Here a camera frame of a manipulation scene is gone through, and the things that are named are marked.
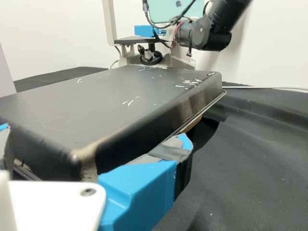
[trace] black fabric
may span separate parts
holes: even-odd
[[[52,83],[58,83],[65,80],[90,75],[93,73],[107,70],[106,68],[80,66],[62,71],[56,71],[48,74],[32,76],[14,82],[17,92],[46,86]]]
[[[308,230],[307,100],[229,90],[188,133],[191,181],[154,230]]]

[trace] blue plastic part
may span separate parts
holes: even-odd
[[[155,29],[155,32],[159,36],[165,36],[167,33],[167,31],[163,29]],[[153,27],[151,27],[150,25],[135,26],[135,35],[146,38],[152,38],[154,37]]]
[[[185,133],[178,135],[178,138],[183,142],[182,149],[192,151],[193,150],[193,143],[187,137]]]
[[[7,129],[8,127],[9,127],[8,124],[2,124],[2,125],[0,125],[0,131]]]
[[[107,192],[99,231],[150,231],[172,207],[176,161],[120,166],[98,177]]]

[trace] cable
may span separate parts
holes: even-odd
[[[148,5],[147,0],[143,0],[142,3],[143,3],[143,11],[144,11],[144,14],[145,14],[145,17],[146,17],[148,23],[152,27],[155,27],[157,29],[165,29],[169,26],[173,26],[174,24],[176,24],[187,13],[187,11],[191,8],[191,6],[194,4],[195,1],[196,0],[192,0],[191,3],[189,3],[188,6],[182,11],[182,13],[180,13],[178,16],[171,18],[170,22],[165,26],[156,26],[155,23],[153,23],[151,21],[150,17],[149,17],[149,13],[148,13],[149,5]]]
[[[203,8],[203,15],[205,15],[206,8],[207,8],[207,6],[208,6],[208,4],[209,4],[210,2],[214,2],[214,0],[209,0],[209,1],[207,1],[207,3],[204,5],[204,8]]]
[[[177,27],[175,28],[174,32],[173,32],[173,38],[172,38],[172,43],[171,43],[171,48],[174,48],[175,45],[177,44],[177,41],[176,41],[176,37],[177,37],[177,32],[178,32],[178,29],[181,25],[183,25],[185,22],[180,22]]]
[[[163,40],[161,40],[161,38],[158,36],[158,34],[157,34],[156,31],[154,30],[154,28],[153,28],[153,34],[154,34],[154,37],[155,37],[159,42],[161,42],[165,47],[171,49],[171,47],[170,47],[168,44],[166,44]]]
[[[282,89],[282,90],[300,90],[308,92],[308,88],[299,87],[283,87],[283,86],[271,86],[271,87],[258,87],[258,86],[222,86],[223,89]]]
[[[112,67],[117,63],[117,62],[119,62],[119,60],[115,60],[111,65],[110,65],[110,68],[109,68],[109,70],[111,70],[112,69]]]
[[[120,55],[120,58],[122,57],[122,54],[121,54],[121,51],[120,51],[120,49],[117,47],[117,46],[115,46],[115,49],[117,50],[117,52],[119,53],[119,55]]]

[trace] screw hole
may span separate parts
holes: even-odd
[[[93,194],[96,193],[96,190],[95,189],[91,189],[91,188],[88,188],[88,189],[84,189],[83,191],[81,191],[81,195],[82,196],[92,196]]]

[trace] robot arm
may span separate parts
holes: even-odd
[[[176,34],[180,46],[221,51],[231,41],[231,30],[252,0],[215,0],[208,15],[183,23]]]

